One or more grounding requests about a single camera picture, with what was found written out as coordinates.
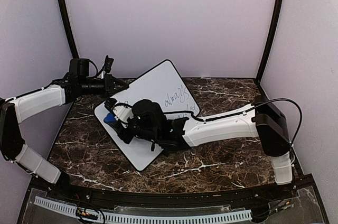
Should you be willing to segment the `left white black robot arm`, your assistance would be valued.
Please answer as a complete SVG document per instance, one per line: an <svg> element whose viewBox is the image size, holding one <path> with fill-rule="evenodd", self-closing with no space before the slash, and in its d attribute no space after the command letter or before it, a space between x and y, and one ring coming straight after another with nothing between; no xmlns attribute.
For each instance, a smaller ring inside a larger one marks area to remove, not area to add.
<svg viewBox="0 0 338 224"><path fill-rule="evenodd" d="M63 78L51 81L46 87L26 94L1 99L1 154L6 161L16 163L30 175L54 184L53 191L63 201L74 197L74 188L68 185L69 176L28 147L19 125L37 114L54 107L69 104L83 95L110 97L129 85L110 74L114 60L106 57L101 69L89 75L90 59L70 60L69 71Z"/></svg>

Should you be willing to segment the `blue whiteboard eraser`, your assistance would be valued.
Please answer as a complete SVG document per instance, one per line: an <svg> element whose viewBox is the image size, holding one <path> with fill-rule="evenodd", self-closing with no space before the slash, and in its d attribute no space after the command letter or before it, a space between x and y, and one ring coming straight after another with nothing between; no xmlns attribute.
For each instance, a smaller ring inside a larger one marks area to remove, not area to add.
<svg viewBox="0 0 338 224"><path fill-rule="evenodd" d="M104 118L104 123L106 124L113 124L116 122L116 119L112 113L108 113Z"/></svg>

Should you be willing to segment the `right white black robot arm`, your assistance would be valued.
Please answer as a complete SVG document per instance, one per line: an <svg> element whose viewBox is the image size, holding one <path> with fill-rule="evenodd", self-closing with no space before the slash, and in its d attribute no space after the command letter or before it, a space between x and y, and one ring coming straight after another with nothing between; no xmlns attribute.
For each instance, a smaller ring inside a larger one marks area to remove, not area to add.
<svg viewBox="0 0 338 224"><path fill-rule="evenodd" d="M111 126L123 142L128 144L137 137L150 142L152 149L158 145L167 152L226 139L258 137L275 175L270 196L280 200L290 191L292 142L286 117L273 101L263 96L242 108L201 118L187 110L181 118L168 119L170 112L162 111L158 103L148 99L134 105L114 101L109 111L115 119Z"/></svg>

